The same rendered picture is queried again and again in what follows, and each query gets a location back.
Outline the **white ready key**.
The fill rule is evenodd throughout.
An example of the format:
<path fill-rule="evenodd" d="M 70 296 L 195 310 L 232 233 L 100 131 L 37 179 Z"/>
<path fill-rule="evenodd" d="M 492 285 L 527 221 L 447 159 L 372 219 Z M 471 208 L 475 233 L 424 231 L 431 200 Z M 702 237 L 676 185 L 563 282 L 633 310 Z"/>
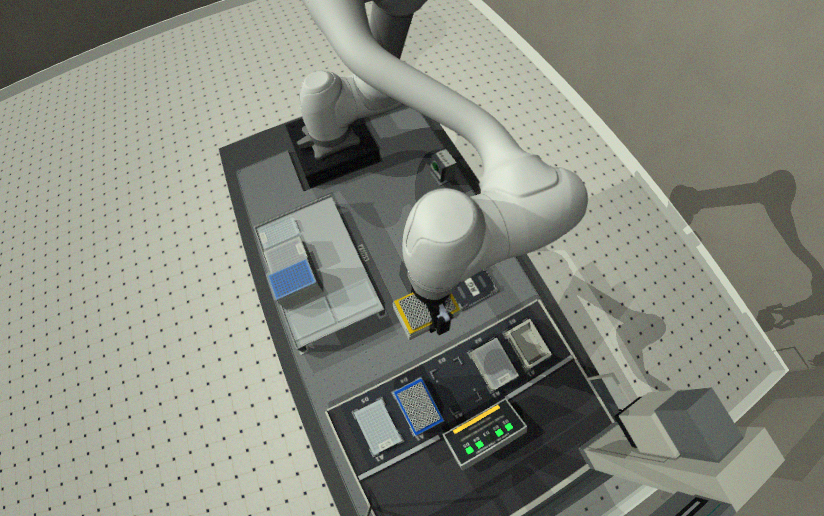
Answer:
<path fill-rule="evenodd" d="M 432 155 L 430 173 L 439 186 L 454 179 L 456 163 L 446 149 Z"/>

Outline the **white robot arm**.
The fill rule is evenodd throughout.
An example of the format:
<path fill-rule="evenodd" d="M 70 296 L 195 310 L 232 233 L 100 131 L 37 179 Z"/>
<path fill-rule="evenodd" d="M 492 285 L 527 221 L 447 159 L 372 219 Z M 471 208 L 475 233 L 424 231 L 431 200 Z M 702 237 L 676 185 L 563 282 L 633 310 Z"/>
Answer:
<path fill-rule="evenodd" d="M 480 271 L 568 233 L 584 217 L 588 193 L 577 174 L 527 153 L 483 108 L 400 60 L 413 14 L 427 1 L 302 0 L 354 74 L 316 71 L 303 80 L 306 136 L 297 144 L 312 146 L 321 160 L 360 143 L 352 122 L 404 104 L 474 146 L 484 166 L 481 194 L 433 190 L 414 205 L 404 229 L 408 279 L 418 295 L 438 300 Z"/>

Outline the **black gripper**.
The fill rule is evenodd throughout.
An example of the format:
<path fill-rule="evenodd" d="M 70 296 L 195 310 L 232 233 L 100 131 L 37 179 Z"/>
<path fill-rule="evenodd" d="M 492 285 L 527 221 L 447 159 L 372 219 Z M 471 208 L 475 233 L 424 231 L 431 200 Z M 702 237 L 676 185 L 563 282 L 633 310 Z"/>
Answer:
<path fill-rule="evenodd" d="M 432 324 L 429 325 L 430 333 L 437 331 L 437 334 L 441 335 L 450 330 L 450 324 L 451 319 L 453 319 L 453 314 L 451 312 L 449 313 L 449 311 L 446 311 L 444 308 L 446 305 L 445 300 L 449 297 L 449 295 L 439 300 L 430 300 L 418 295 L 413 287 L 411 288 L 411 293 L 414 293 L 416 298 L 419 299 L 421 302 L 426 303 L 426 307 L 430 312 L 432 320 Z"/>

